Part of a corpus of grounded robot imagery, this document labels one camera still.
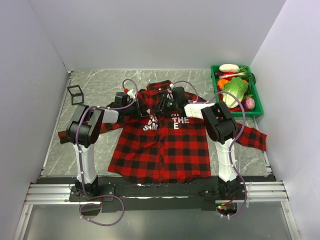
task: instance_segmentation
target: shirt collar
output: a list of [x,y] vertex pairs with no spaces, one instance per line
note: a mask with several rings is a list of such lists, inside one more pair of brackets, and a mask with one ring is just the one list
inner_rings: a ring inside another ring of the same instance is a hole
[[163,93],[167,90],[172,82],[170,80],[149,83],[146,86],[146,90],[153,96],[157,95],[158,93]]

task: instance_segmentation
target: lettuce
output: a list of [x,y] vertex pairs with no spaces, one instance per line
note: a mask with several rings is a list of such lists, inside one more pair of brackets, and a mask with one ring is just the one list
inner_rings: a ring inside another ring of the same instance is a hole
[[[240,77],[233,77],[231,81],[227,82],[222,87],[222,90],[233,94],[241,102],[244,98],[246,90],[248,89],[248,86],[249,84],[244,82]],[[230,109],[239,105],[232,96],[226,93],[223,93],[222,100]]]

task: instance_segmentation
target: gray marble surface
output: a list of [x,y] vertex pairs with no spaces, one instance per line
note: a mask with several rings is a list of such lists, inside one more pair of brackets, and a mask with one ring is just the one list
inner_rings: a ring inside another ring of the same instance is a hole
[[[116,92],[121,92],[122,81],[126,78],[133,79],[139,89],[145,89],[147,84],[171,80],[176,82],[185,80],[192,83],[199,96],[211,99],[214,95],[210,71],[201,70],[76,70],[71,76],[70,85],[80,85],[84,93],[86,105],[106,106],[113,102]],[[186,83],[180,83],[187,92],[193,92]],[[74,148],[71,143],[60,144],[58,132],[64,131],[70,121],[76,105],[71,105],[71,96],[67,94],[59,118],[57,130],[44,167],[43,176],[76,176],[77,163]],[[254,127],[252,118],[247,119],[249,127]],[[99,136],[95,144],[95,168],[98,175],[114,176],[108,172],[114,149],[117,145],[122,129],[110,131]],[[209,154],[211,159],[211,174],[217,176],[219,171],[217,150],[215,144],[209,140]],[[267,170],[265,159],[261,150],[235,144],[235,158],[237,167],[244,176],[265,176]]]

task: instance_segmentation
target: black square object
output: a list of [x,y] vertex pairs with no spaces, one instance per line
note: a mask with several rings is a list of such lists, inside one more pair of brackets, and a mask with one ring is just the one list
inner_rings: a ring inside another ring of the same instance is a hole
[[[72,93],[70,89],[74,89],[74,88],[78,88],[79,92]],[[67,89],[68,89],[68,92],[71,95],[71,105],[77,105],[77,104],[85,103],[85,96],[84,96],[84,93],[82,92],[81,87],[79,85],[68,86]],[[74,98],[75,97],[82,97],[81,102],[74,102]]]

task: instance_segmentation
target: white wall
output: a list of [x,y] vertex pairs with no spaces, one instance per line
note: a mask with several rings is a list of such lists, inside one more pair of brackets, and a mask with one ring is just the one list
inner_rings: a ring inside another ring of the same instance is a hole
[[287,0],[251,64],[272,170],[303,239],[320,237],[320,1]]
[[29,0],[68,70],[249,65],[285,0]]
[[41,171],[68,73],[27,0],[0,1],[0,239]]

